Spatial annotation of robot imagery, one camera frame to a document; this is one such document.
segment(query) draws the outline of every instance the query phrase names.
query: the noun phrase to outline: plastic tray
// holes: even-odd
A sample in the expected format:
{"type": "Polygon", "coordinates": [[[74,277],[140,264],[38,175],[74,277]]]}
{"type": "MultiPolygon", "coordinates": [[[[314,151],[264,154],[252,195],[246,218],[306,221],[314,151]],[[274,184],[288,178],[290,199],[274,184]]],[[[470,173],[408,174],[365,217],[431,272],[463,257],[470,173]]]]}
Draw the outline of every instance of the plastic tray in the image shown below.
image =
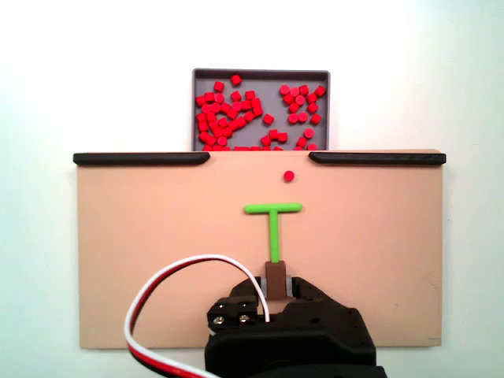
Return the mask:
{"type": "MultiPolygon", "coordinates": [[[[263,116],[257,117],[244,128],[236,131],[228,140],[228,146],[262,146],[261,138],[268,134],[270,129],[276,129],[278,132],[287,132],[289,139],[286,143],[272,142],[274,146],[280,146],[284,150],[293,150],[298,139],[307,128],[312,128],[315,135],[309,143],[315,143],[319,150],[328,149],[328,129],[329,129],[329,91],[330,75],[328,71],[271,71],[271,70],[243,70],[243,69],[195,69],[193,71],[193,141],[192,150],[201,151],[204,144],[199,140],[198,122],[196,114],[201,112],[201,108],[196,104],[195,98],[206,92],[213,91],[213,85],[216,81],[224,83],[222,92],[225,101],[232,104],[231,93],[239,91],[245,99],[245,91],[255,91],[256,97],[261,99],[264,114],[271,114],[275,121],[271,126],[263,123],[263,116]],[[234,87],[230,78],[232,75],[240,75],[242,83],[234,87]],[[309,120],[311,114],[308,113],[308,121],[304,124],[290,124],[288,121],[288,106],[283,101],[280,93],[280,87],[286,84],[289,87],[300,87],[303,84],[308,85],[309,93],[321,85],[326,88],[325,95],[317,101],[319,114],[322,119],[317,126],[312,125],[309,120]]],[[[306,111],[306,103],[301,106],[296,113],[306,111]]]]}

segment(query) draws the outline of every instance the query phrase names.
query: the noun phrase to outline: beige board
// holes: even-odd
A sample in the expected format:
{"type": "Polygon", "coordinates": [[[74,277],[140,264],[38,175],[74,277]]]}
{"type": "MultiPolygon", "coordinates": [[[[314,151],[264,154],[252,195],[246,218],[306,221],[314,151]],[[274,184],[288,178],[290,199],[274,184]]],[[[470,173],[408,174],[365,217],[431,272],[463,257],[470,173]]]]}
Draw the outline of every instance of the beige board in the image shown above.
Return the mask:
{"type": "MultiPolygon", "coordinates": [[[[263,275],[268,216],[243,208],[270,202],[303,204],[280,214],[287,274],[359,309],[378,347],[440,345],[441,166],[327,166],[306,151],[210,154],[198,166],[77,169],[82,348],[124,348],[132,299],[178,259],[225,254],[263,275]]],[[[147,347],[205,346],[206,312],[245,278],[215,261],[183,269],[150,297],[135,337],[147,347]]]]}

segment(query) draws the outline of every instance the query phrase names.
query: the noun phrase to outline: red cylindrical piece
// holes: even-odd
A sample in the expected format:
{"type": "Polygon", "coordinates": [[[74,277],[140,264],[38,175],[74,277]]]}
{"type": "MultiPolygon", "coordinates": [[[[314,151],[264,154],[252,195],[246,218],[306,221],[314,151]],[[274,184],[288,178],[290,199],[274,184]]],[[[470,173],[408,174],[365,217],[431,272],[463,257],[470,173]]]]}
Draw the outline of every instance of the red cylindrical piece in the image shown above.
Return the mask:
{"type": "Polygon", "coordinates": [[[312,139],[314,134],[315,132],[313,131],[312,128],[307,128],[304,132],[305,138],[307,139],[312,139]]]}
{"type": "Polygon", "coordinates": [[[305,148],[307,143],[308,143],[308,141],[305,138],[300,137],[298,139],[298,142],[296,143],[296,146],[301,147],[301,148],[305,148]]]}
{"type": "Polygon", "coordinates": [[[246,112],[243,117],[247,122],[251,122],[254,119],[254,114],[252,112],[246,112]]]}
{"type": "Polygon", "coordinates": [[[221,93],[216,93],[215,94],[215,102],[222,103],[224,102],[224,95],[221,93]]]}
{"type": "Polygon", "coordinates": [[[285,143],[289,139],[289,135],[286,132],[278,133],[278,141],[280,143],[285,143]]]}
{"type": "Polygon", "coordinates": [[[206,101],[205,101],[205,96],[198,96],[196,98],[196,104],[198,106],[204,106],[206,104],[206,101]]]}
{"type": "Polygon", "coordinates": [[[306,108],[310,113],[315,113],[318,110],[318,105],[315,102],[312,102],[306,108]]]}
{"type": "Polygon", "coordinates": [[[290,93],[287,93],[283,97],[283,102],[285,102],[287,105],[290,105],[292,102],[294,102],[294,96],[290,93]]]}
{"type": "Polygon", "coordinates": [[[271,139],[269,138],[269,135],[267,136],[263,136],[261,138],[261,143],[264,145],[264,146],[269,146],[271,144],[271,139]]]}
{"type": "Polygon", "coordinates": [[[235,87],[237,85],[240,85],[242,83],[242,78],[240,75],[233,75],[231,76],[231,84],[233,84],[235,87]]]}
{"type": "Polygon", "coordinates": [[[269,131],[269,138],[271,140],[277,140],[278,139],[278,130],[270,130],[269,131]]]}
{"type": "Polygon", "coordinates": [[[321,121],[322,117],[318,114],[312,115],[312,119],[310,120],[311,124],[318,124],[321,121]]]}
{"type": "Polygon", "coordinates": [[[224,83],[216,81],[213,85],[213,90],[216,92],[222,92],[224,90],[224,83]]]}
{"type": "Polygon", "coordinates": [[[255,98],[255,91],[246,91],[245,98],[247,100],[251,100],[252,98],[255,98]]]}
{"type": "Polygon", "coordinates": [[[299,119],[299,122],[301,122],[302,124],[304,124],[305,122],[308,121],[308,113],[307,112],[301,112],[300,114],[298,114],[298,119],[299,119]]]}
{"type": "Polygon", "coordinates": [[[292,113],[289,116],[289,122],[291,122],[292,124],[295,124],[296,122],[298,122],[298,115],[296,113],[292,113]]]}
{"type": "Polygon", "coordinates": [[[291,88],[291,95],[292,95],[293,97],[298,96],[298,95],[299,95],[299,88],[298,88],[298,87],[292,87],[292,88],[291,88]]]}
{"type": "Polygon", "coordinates": [[[280,87],[280,93],[284,96],[287,93],[289,93],[291,89],[289,88],[288,85],[284,84],[282,87],[280,87]]]}
{"type": "Polygon", "coordinates": [[[242,110],[250,110],[250,109],[252,109],[250,101],[248,100],[242,101],[242,110]]]}
{"type": "Polygon", "coordinates": [[[274,120],[275,118],[269,114],[266,114],[265,117],[262,119],[262,121],[267,125],[271,125],[274,120]]]}
{"type": "Polygon", "coordinates": [[[296,104],[298,104],[299,106],[301,106],[302,104],[305,103],[305,97],[304,96],[296,96],[296,104]]]}
{"type": "Polygon", "coordinates": [[[296,113],[299,109],[299,105],[296,104],[295,102],[292,102],[291,105],[289,106],[289,112],[291,113],[296,113]]]}
{"type": "Polygon", "coordinates": [[[217,102],[214,102],[212,104],[212,111],[214,113],[219,113],[221,111],[221,104],[217,103],[217,102]]]}
{"type": "Polygon", "coordinates": [[[305,84],[305,85],[302,85],[301,87],[299,87],[299,94],[302,95],[302,96],[306,96],[309,92],[309,89],[308,89],[308,86],[305,84]]]}
{"type": "Polygon", "coordinates": [[[231,93],[231,98],[233,101],[242,101],[242,95],[238,91],[231,93]]]}
{"type": "Polygon", "coordinates": [[[205,101],[206,102],[214,102],[215,101],[215,95],[213,92],[206,92],[205,93],[205,101]]]}
{"type": "Polygon", "coordinates": [[[315,93],[316,93],[316,94],[317,94],[317,96],[320,98],[320,97],[322,97],[322,96],[324,95],[324,93],[325,93],[325,88],[324,88],[324,87],[322,87],[321,85],[319,85],[319,86],[317,87],[317,89],[315,90],[315,93]]]}

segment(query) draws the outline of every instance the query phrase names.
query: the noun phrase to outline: red cube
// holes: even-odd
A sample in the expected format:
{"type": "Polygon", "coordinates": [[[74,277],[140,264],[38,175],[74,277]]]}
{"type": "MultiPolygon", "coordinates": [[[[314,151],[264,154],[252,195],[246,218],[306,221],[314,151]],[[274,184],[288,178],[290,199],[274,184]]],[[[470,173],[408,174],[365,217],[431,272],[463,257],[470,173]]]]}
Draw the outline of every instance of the red cube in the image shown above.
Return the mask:
{"type": "Polygon", "coordinates": [[[318,86],[318,88],[315,90],[315,93],[317,94],[317,96],[320,98],[324,95],[325,93],[325,88],[322,87],[321,85],[318,86]]]}
{"type": "Polygon", "coordinates": [[[224,90],[224,83],[216,81],[213,85],[213,90],[216,92],[222,92],[224,90]]]}
{"type": "Polygon", "coordinates": [[[255,91],[246,91],[245,98],[247,100],[251,100],[252,98],[255,98],[255,91]]]}
{"type": "Polygon", "coordinates": [[[199,96],[196,98],[196,104],[198,106],[204,106],[206,104],[205,96],[199,96]]]}
{"type": "Polygon", "coordinates": [[[306,108],[310,113],[315,113],[318,110],[318,105],[315,102],[312,102],[306,108]]]}
{"type": "Polygon", "coordinates": [[[233,84],[235,87],[237,85],[240,85],[242,83],[242,78],[240,75],[233,75],[231,76],[231,84],[233,84]]]}
{"type": "Polygon", "coordinates": [[[264,146],[269,146],[271,144],[271,139],[269,138],[269,135],[267,136],[263,136],[261,138],[261,143],[264,145],[264,146]]]}
{"type": "Polygon", "coordinates": [[[315,102],[317,100],[317,94],[316,93],[310,93],[306,96],[306,101],[311,104],[312,102],[315,102]]]}
{"type": "Polygon", "coordinates": [[[318,124],[321,121],[322,117],[318,114],[312,115],[312,119],[309,121],[311,124],[318,124]]]}
{"type": "Polygon", "coordinates": [[[301,87],[299,87],[299,94],[302,95],[302,96],[306,96],[309,92],[309,89],[308,89],[308,86],[305,84],[305,85],[302,85],[301,87]]]}
{"type": "Polygon", "coordinates": [[[262,121],[268,126],[271,126],[274,120],[275,118],[269,114],[266,114],[265,117],[262,119],[262,121]]]}
{"type": "Polygon", "coordinates": [[[242,101],[242,95],[238,91],[231,93],[231,98],[233,101],[242,101]]]}
{"type": "Polygon", "coordinates": [[[214,102],[215,101],[215,95],[213,92],[206,92],[205,93],[205,101],[206,102],[214,102]]]}

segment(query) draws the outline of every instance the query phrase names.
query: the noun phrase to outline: white background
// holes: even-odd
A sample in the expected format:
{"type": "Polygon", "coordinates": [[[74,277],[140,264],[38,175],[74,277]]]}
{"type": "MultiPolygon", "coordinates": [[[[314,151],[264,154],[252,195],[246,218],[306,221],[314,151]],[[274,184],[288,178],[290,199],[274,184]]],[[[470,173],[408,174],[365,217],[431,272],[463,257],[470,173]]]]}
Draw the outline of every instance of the white background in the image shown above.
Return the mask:
{"type": "Polygon", "coordinates": [[[2,2],[0,376],[156,376],[79,348],[72,154],[189,150],[194,67],[327,69],[332,149],[446,153],[443,346],[378,362],[504,376],[504,5],[480,0],[2,2]]]}

